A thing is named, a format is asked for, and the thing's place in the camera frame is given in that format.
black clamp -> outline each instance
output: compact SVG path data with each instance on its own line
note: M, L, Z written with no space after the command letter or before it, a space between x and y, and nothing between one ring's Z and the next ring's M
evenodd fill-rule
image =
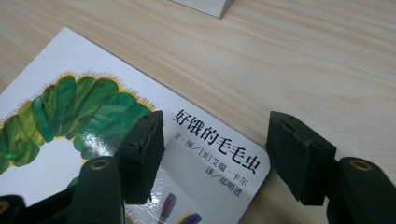
M271 112L266 149L297 201L329 199L329 223L396 222L396 188L384 172L363 159L336 161L336 147L294 116Z

white book cover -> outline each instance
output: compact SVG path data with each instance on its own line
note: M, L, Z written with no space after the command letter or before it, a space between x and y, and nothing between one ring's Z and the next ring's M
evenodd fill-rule
M265 150L67 28L0 95L0 196L29 206L66 189L153 110L165 152L127 223L237 223L269 172Z

caterpillar illustration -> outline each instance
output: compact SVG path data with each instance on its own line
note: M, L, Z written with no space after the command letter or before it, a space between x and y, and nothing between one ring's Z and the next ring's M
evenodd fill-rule
M82 159L112 156L153 110L117 77L65 72L0 124L0 174L30 163L41 146L62 137L73 142Z

book cover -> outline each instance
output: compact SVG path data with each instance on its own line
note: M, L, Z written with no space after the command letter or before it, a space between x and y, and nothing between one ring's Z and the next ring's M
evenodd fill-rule
M67 28L0 95L0 195L29 206L66 189L154 110L165 152L127 222L237 223L269 172L265 150Z

caterpillar segment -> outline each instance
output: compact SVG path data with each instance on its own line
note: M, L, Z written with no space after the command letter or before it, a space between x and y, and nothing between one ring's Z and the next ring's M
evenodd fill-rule
M153 110L117 77L66 72L0 125L0 174L30 163L41 146L62 137L85 160L112 156L137 121Z

